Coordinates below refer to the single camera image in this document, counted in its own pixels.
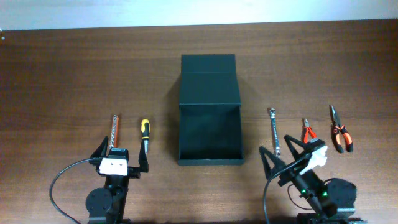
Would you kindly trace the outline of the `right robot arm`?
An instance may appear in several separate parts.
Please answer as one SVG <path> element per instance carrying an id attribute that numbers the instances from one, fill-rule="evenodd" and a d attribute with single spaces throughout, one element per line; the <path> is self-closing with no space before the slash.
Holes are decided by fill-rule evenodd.
<path id="1" fill-rule="evenodd" d="M 262 196 L 265 222 L 270 222 L 267 214 L 267 189 L 278 177 L 279 186 L 294 186 L 313 210 L 313 213 L 299 213 L 296 223 L 367 223 L 366 220 L 352 217 L 356 211 L 354 203 L 357 196 L 354 183 L 340 178 L 321 180 L 314 173 L 315 167 L 326 164 L 328 146 L 325 142 L 315 138 L 305 143 L 289 135 L 284 136 L 284 139 L 294 158 L 289 164 L 264 146 L 259 147 L 267 179 Z"/>

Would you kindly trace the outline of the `orange black long-nose pliers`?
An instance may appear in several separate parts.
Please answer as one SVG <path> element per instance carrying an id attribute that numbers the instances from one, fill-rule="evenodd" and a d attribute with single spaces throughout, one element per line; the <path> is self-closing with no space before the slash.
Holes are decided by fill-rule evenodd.
<path id="1" fill-rule="evenodd" d="M 330 115 L 332 121 L 331 138 L 335 149 L 339 153 L 344 153 L 344 149 L 343 146 L 341 145 L 341 140 L 340 140 L 340 134 L 341 134 L 345 142 L 345 150 L 347 152 L 353 152 L 354 151 L 353 139 L 350 133 L 347 131 L 345 125 L 341 123 L 340 117 L 337 111 L 335 110 L 335 107 L 333 105 L 329 105 L 329 107 L 330 107 Z"/>

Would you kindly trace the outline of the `small red cutting pliers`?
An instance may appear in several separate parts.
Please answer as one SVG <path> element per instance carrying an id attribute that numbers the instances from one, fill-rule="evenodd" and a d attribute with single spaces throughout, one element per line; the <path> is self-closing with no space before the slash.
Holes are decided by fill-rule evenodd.
<path id="1" fill-rule="evenodd" d="M 307 119 L 303 119 L 303 134 L 302 134 L 302 140 L 306 144 L 309 142 L 309 137 L 312 139 L 316 139 L 318 136 L 315 134 L 313 131 L 312 127 L 310 126 L 309 122 Z"/>

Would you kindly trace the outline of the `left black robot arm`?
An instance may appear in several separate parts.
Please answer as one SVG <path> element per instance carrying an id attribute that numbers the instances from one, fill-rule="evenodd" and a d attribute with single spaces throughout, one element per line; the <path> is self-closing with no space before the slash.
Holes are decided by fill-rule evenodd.
<path id="1" fill-rule="evenodd" d="M 89 223 L 122 224 L 131 223 L 124 218 L 124 209 L 129 190 L 129 181 L 139 179 L 148 173 L 147 149 L 149 136 L 142 137 L 139 166 L 128 166 L 129 151 L 124 148 L 108 148 L 108 137 L 90 156 L 90 164 L 96 167 L 100 176 L 106 177 L 103 187 L 92 190 L 86 198 Z"/>

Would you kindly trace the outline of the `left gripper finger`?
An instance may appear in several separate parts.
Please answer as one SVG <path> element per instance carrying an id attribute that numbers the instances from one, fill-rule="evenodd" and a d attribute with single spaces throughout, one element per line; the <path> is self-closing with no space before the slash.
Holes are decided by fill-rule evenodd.
<path id="1" fill-rule="evenodd" d="M 98 165 L 101 163 L 102 158 L 105 157 L 106 151 L 108 149 L 109 137 L 105 136 L 102 143 L 97 147 L 97 149 L 90 156 L 90 164 Z"/>
<path id="2" fill-rule="evenodd" d="M 139 153 L 139 168 L 140 172 L 144 173 L 148 173 L 149 171 L 149 163 L 147 160 L 148 148 L 149 148 L 149 140 L 142 140 L 140 153 Z"/>

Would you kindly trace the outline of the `silver ratchet wrench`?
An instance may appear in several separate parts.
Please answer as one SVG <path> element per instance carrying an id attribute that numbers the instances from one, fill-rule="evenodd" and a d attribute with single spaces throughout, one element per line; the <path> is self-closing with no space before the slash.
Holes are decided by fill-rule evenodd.
<path id="1" fill-rule="evenodd" d="M 277 157 L 280 157 L 280 145 L 279 145 L 279 139 L 278 139 L 278 134 L 277 134 L 277 126 L 276 126 L 275 109 L 274 108 L 269 108 L 269 116 L 270 116 L 271 127 L 272 127 L 274 154 Z"/>

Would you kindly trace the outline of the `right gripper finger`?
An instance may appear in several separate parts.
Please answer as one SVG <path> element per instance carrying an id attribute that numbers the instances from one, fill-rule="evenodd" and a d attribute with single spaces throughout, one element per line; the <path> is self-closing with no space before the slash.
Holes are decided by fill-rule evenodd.
<path id="1" fill-rule="evenodd" d="M 259 153 L 262 159 L 266 179 L 269 180 L 276 173 L 280 172 L 286 163 L 272 152 L 267 150 L 264 146 L 259 147 Z"/>
<path id="2" fill-rule="evenodd" d="M 287 144 L 287 147 L 289 148 L 289 151 L 291 152 L 291 154 L 293 155 L 294 159 L 309 159 L 311 158 L 311 151 L 309 150 L 309 145 L 304 143 L 303 141 L 300 141 L 288 134 L 286 134 L 284 136 L 284 140 Z M 303 152 L 299 153 L 296 148 L 295 145 L 301 147 L 303 149 Z"/>

